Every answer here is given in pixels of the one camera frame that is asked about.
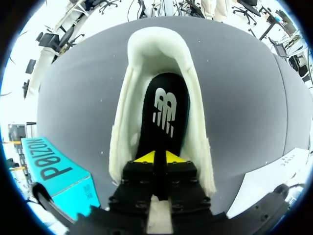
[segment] teal box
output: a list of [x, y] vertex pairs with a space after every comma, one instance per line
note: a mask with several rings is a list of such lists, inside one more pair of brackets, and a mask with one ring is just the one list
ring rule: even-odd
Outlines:
[[74, 220], [90, 213], [100, 203], [91, 174], [72, 162], [43, 137], [22, 139], [33, 181], [42, 184], [54, 203]]

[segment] black frame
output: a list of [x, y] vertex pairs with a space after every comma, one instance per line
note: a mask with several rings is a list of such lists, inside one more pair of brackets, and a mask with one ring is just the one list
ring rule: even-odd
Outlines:
[[[0, 74], [2, 83], [4, 68], [9, 59], [10, 48], [16, 41], [19, 32], [30, 19], [44, 0], [9, 0], [5, 1], [5, 6], [0, 8]], [[307, 42], [312, 46], [313, 32], [312, 21], [310, 17], [313, 12], [313, 4], [311, 0], [285, 0], [285, 6], [292, 9], [297, 16], [297, 25], [301, 26], [302, 31], [306, 34]], [[15, 233], [40, 233], [51, 234], [49, 230], [39, 222], [38, 218], [31, 212], [26, 202], [14, 186], [15, 183], [6, 168], [3, 148], [0, 150], [0, 176], [2, 180], [2, 194], [4, 198], [1, 200], [1, 208], [4, 213], [2, 221], [2, 229], [14, 231]], [[298, 233], [311, 230], [310, 215], [313, 211], [313, 176], [311, 175], [304, 193], [296, 202], [293, 213], [289, 213], [284, 221], [273, 230], [273, 234], [286, 233], [296, 230]]]

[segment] black insole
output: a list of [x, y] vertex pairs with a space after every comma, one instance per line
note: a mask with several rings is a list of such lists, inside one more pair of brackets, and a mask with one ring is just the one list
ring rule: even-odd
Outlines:
[[163, 73], [152, 79], [144, 98], [136, 159], [154, 150], [180, 155], [189, 102], [188, 89], [181, 76]]

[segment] gray padded surface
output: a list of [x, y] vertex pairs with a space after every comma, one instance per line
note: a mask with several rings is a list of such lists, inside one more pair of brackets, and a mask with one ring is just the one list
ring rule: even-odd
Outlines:
[[[304, 107], [312, 99], [304, 95], [307, 89], [299, 76], [285, 65], [280, 68], [291, 75], [283, 83], [275, 57], [253, 36], [190, 17], [118, 25], [56, 60], [42, 81], [38, 105], [39, 135], [92, 173], [102, 205], [115, 189], [108, 173], [109, 147], [128, 65], [127, 41], [133, 32], [148, 26], [173, 29], [189, 46], [202, 91], [217, 188], [219, 182], [275, 161], [284, 149], [307, 145], [310, 115]], [[288, 123], [288, 130], [302, 131], [294, 131], [287, 142], [286, 83], [292, 83], [294, 94], [287, 96], [288, 104], [303, 104], [293, 114], [301, 121]]]
[[295, 147], [308, 149], [310, 138], [310, 131], [308, 130], [310, 130], [311, 123], [307, 120], [303, 122], [303, 117], [312, 116], [312, 94], [303, 82], [299, 82], [300, 77], [295, 70], [290, 70], [289, 65], [278, 55], [274, 55], [274, 57], [281, 72], [286, 92], [287, 135], [284, 154]]

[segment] desk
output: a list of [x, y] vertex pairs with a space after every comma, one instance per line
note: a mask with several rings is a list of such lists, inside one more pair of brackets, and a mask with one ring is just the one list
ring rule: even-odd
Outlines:
[[60, 19], [60, 21], [57, 23], [57, 25], [54, 27], [53, 32], [56, 32], [59, 28], [62, 27], [62, 24], [64, 23], [64, 21], [68, 18], [68, 16], [73, 12], [73, 11], [78, 11], [81, 13], [84, 13], [87, 17], [89, 16], [89, 14], [87, 13], [87, 11], [82, 7], [82, 3], [84, 3], [86, 0], [78, 0], [66, 13], [65, 15], [62, 17], [62, 19]]
[[269, 14], [269, 17], [271, 17], [272, 19], [272, 23], [270, 24], [270, 26], [267, 28], [267, 30], [262, 34], [262, 36], [259, 38], [260, 40], [262, 40], [267, 34], [268, 32], [274, 27], [275, 24], [278, 24], [279, 26], [281, 26], [283, 28], [283, 30], [289, 35], [289, 37], [291, 37], [291, 34], [289, 33], [289, 31], [287, 30], [287, 28], [281, 23], [279, 22], [273, 15], [272, 13], [266, 9], [265, 7], [262, 6], [262, 8], [260, 9], [260, 11], [265, 11], [266, 13]]

